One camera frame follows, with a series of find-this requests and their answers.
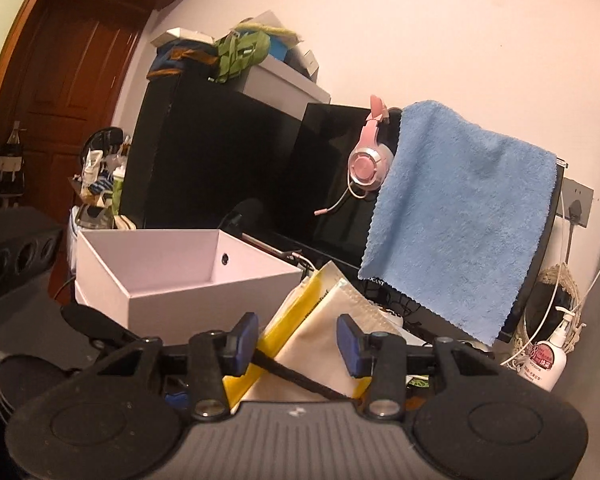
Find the pink cat-ear headset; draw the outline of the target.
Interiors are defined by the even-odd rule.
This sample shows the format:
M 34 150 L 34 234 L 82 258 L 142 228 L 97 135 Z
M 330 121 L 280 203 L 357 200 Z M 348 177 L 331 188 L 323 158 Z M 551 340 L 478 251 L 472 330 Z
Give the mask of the pink cat-ear headset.
M 389 112 L 384 101 L 372 94 L 370 112 L 347 161 L 347 186 L 332 206 L 314 211 L 316 216 L 329 214 L 348 197 L 364 200 L 370 192 L 378 191 L 388 177 L 393 162 L 393 152 L 378 141 L 383 122 L 388 122 Z

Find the black computer monitor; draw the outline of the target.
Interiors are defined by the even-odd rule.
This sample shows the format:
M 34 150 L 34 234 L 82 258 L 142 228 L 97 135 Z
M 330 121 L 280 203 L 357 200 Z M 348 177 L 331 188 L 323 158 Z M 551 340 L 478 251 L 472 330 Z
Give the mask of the black computer monitor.
M 379 125 L 392 164 L 380 188 L 354 197 L 347 159 L 367 116 L 306 108 L 275 231 L 416 301 L 449 330 L 484 344 L 509 339 L 553 225 L 557 156 L 417 102 Z

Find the brown wooden door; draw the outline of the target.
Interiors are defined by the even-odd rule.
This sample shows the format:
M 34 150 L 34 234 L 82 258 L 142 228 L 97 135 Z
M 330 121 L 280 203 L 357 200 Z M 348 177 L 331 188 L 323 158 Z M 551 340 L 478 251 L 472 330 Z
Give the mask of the brown wooden door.
M 23 1 L 0 52 L 0 148 L 18 127 L 24 204 L 65 218 L 84 141 L 110 125 L 151 13 L 174 1 Z

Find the grey storage box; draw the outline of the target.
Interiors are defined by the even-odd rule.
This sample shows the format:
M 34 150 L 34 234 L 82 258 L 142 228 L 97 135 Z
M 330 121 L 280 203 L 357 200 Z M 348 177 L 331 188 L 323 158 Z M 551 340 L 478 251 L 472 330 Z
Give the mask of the grey storage box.
M 272 55 L 226 85 L 298 120 L 303 119 L 309 104 L 329 104 L 332 100 L 328 92 Z

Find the blue terry towel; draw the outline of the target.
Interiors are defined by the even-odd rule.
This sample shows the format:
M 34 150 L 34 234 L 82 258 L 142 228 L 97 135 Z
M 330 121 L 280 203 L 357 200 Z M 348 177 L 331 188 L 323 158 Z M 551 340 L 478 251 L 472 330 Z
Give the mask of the blue terry towel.
M 405 107 L 358 276 L 493 344 L 538 250 L 557 169 L 554 153 L 439 102 Z

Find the black computer tower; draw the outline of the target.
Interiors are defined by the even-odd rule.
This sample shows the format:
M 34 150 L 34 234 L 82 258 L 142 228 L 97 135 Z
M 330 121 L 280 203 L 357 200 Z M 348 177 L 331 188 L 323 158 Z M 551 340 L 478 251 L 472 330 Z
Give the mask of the black computer tower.
M 197 75 L 149 81 L 120 212 L 140 229 L 214 229 L 243 200 L 265 200 L 300 122 Z

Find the yellow white shopping bag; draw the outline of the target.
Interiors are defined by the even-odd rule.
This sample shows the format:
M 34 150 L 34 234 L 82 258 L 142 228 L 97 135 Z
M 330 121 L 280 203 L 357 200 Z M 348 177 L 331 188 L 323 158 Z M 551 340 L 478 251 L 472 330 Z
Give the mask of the yellow white shopping bag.
M 387 332 L 408 344 L 425 343 L 407 333 L 395 315 L 368 301 L 329 262 L 289 293 L 260 336 L 258 349 L 276 363 L 357 399 L 370 380 L 351 377 L 341 359 L 336 336 L 337 318 L 343 313 L 365 333 Z

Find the white pink lotion bottle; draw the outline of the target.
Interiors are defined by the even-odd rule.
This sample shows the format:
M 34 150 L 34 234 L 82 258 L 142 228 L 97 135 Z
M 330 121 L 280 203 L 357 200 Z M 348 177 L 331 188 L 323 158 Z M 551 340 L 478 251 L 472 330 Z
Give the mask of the white pink lotion bottle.
M 574 313 L 564 307 L 558 307 L 562 312 L 562 320 L 547 340 L 541 340 L 533 345 L 518 376 L 532 382 L 545 391 L 552 391 L 567 364 L 565 344 L 570 330 Z

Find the wall power outlet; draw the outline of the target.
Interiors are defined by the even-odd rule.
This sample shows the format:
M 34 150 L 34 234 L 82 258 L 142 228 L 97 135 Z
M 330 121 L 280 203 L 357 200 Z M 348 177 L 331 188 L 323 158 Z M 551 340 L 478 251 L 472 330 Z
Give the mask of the wall power outlet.
M 562 195 L 559 197 L 557 214 L 577 226 L 586 228 L 593 205 L 594 190 L 576 180 L 562 179 Z

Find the white open cardboard box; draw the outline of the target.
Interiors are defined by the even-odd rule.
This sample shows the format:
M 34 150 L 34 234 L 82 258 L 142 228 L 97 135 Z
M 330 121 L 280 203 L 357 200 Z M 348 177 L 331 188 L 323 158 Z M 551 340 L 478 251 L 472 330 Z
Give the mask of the white open cardboard box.
M 230 330 L 247 312 L 266 326 L 302 271 L 220 230 L 93 230 L 76 239 L 76 298 L 138 336 L 184 344 Z

